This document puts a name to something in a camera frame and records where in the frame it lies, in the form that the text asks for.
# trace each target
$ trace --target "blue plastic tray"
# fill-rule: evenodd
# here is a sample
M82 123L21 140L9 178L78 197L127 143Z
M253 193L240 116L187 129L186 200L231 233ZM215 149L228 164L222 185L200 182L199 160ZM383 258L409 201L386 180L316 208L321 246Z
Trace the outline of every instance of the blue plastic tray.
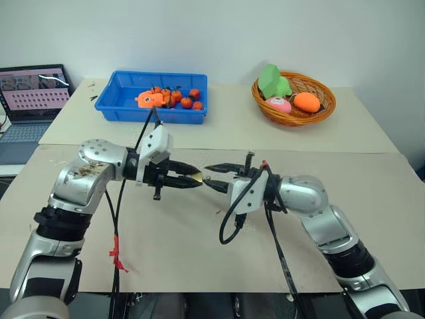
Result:
M152 73L136 71L115 71L94 107L102 111L109 121L144 122L149 108L138 108L135 97L152 86L171 88L180 86L183 96L192 88L201 93L199 101L202 110L184 109L177 103L175 110L158 108L158 115L167 123L202 124L208 111L207 76L204 74Z

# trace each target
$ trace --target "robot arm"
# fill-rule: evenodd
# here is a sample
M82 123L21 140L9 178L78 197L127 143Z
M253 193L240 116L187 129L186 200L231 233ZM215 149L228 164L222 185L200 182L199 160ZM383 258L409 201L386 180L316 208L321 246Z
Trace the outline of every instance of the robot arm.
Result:
M352 315L371 319L399 311L406 314L409 308L400 291L362 244L342 210L329 204L323 184L311 176L269 176L266 170L250 167L252 156L247 155L245 165L222 163L206 167L220 173L236 172L232 183L204 180L211 188L228 195L231 208L242 192L246 194L234 207L235 233L242 228L247 213L260 209L265 201L275 202L277 185L283 204L300 218L331 266Z
M189 188L202 185L188 175L195 167L169 159L171 138L159 125L142 140L139 152L105 140L81 144L78 157L59 174L48 205L35 214L39 224L31 233L12 279L12 306L2 319L67 318L74 299L82 262L77 259L84 234L109 181L123 178L155 187ZM168 176L168 171L180 176Z

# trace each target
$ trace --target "laptop keyboard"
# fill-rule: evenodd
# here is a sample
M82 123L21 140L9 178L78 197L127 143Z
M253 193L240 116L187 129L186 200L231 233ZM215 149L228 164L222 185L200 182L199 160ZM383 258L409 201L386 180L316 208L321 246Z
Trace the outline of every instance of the laptop keyboard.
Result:
M0 143L38 142L47 128L46 124L15 124L3 134Z

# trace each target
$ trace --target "laptop screen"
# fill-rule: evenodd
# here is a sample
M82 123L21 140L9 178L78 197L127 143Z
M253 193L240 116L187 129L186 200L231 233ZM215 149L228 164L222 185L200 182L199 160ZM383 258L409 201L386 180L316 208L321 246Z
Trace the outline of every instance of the laptop screen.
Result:
M0 68L0 102L12 123L51 122L70 94L61 64Z

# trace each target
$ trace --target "white wall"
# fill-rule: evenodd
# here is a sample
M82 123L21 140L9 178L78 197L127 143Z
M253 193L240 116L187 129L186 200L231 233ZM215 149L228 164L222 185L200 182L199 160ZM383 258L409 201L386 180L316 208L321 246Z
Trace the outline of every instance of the white wall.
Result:
M0 18L0 66L64 63L75 84L117 68L251 83L273 62L352 86L424 163L423 0L2 0Z

